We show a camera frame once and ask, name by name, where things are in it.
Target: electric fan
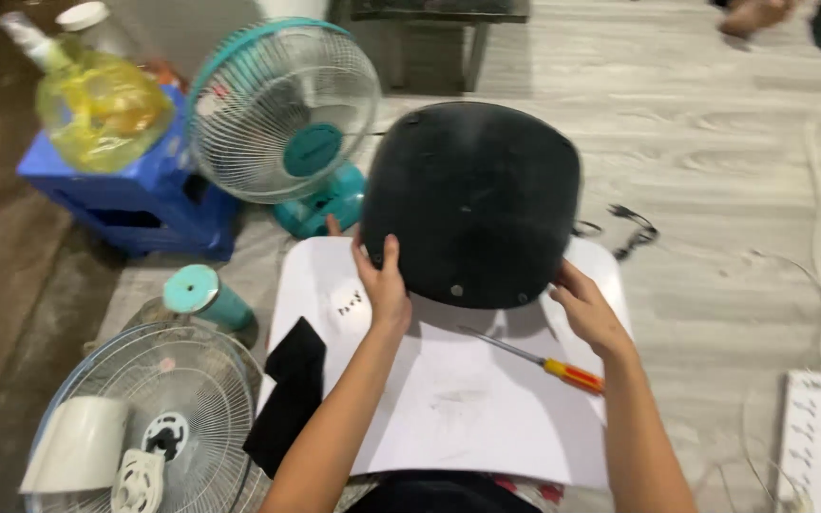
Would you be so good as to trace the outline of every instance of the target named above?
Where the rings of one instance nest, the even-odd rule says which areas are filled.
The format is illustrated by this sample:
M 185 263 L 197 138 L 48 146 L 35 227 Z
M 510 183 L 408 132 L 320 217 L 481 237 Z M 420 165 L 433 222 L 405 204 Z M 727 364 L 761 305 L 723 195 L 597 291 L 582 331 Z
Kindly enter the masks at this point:
M 255 418 L 260 377 L 258 364 L 242 345 L 202 326 L 162 321 L 127 330 L 85 358 L 63 382 L 38 427 L 29 470 L 37 451 L 55 452 L 51 446 L 65 445 L 52 440 L 49 430 L 55 428 L 48 426 L 51 420 L 58 424 L 61 407 L 78 398 L 105 398 L 128 406 L 117 449 L 138 449 L 163 460 L 162 483 L 147 483 L 162 485 L 159 505 L 133 510 L 239 511 L 239 503 L 255 495 L 256 470 L 242 446 Z M 115 486 L 112 495 L 109 488 L 32 493 L 26 495 L 26 509 L 109 513 L 115 511 L 110 507 Z
M 188 98 L 193 157 L 247 202 L 274 204 L 299 238 L 359 219 L 365 180 L 348 161 L 381 97 L 370 60 L 343 28 L 284 18 L 241 29 L 207 59 Z

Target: black plastic fan cover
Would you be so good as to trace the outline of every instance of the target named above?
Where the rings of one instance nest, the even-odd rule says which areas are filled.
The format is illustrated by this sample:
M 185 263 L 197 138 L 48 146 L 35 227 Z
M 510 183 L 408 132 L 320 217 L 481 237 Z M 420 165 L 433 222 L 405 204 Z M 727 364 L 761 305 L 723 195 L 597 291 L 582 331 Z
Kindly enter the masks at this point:
M 575 146 L 524 112 L 477 102 L 413 111 L 372 162 L 360 236 L 376 266 L 401 242 L 407 289 L 468 309 L 510 309 L 546 289 L 576 216 Z

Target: yellow screwdriver handle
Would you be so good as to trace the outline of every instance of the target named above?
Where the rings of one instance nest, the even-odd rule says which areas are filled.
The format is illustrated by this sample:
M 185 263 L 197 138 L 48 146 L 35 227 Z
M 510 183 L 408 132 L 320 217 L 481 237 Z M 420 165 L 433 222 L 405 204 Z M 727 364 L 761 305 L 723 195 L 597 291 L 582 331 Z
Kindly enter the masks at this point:
M 588 393 L 595 395 L 604 393 L 604 378 L 587 370 L 579 369 L 575 365 L 568 365 L 562 361 L 547 358 L 544 361 L 544 371 Z

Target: white board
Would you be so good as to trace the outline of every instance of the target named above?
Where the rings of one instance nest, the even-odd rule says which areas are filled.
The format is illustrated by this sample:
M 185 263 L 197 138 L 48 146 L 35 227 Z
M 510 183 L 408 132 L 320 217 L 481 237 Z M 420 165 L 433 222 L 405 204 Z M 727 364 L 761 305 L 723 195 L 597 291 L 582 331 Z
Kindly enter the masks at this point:
M 269 338 L 270 352 L 300 317 L 309 321 L 327 346 L 325 395 L 347 367 L 371 319 L 349 245 L 347 237 L 314 237 L 290 251 Z M 619 266 L 610 252 L 573 238 L 565 256 L 594 278 L 631 331 Z M 469 326 L 536 355 L 603 375 L 599 358 L 569 329 L 562 307 L 546 294 L 510 310 L 459 309 L 415 295 L 411 303 L 410 330 L 352 475 L 473 470 L 607 487 L 603 399 L 455 328 Z M 269 393 L 260 394 L 259 410 Z

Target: power strip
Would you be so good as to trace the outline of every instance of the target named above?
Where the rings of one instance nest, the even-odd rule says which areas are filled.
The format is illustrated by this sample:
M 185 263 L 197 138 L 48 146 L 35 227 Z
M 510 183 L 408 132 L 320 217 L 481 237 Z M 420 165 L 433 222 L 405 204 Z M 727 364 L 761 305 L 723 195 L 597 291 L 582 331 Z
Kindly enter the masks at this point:
M 821 513 L 821 373 L 787 374 L 779 465 L 775 513 Z

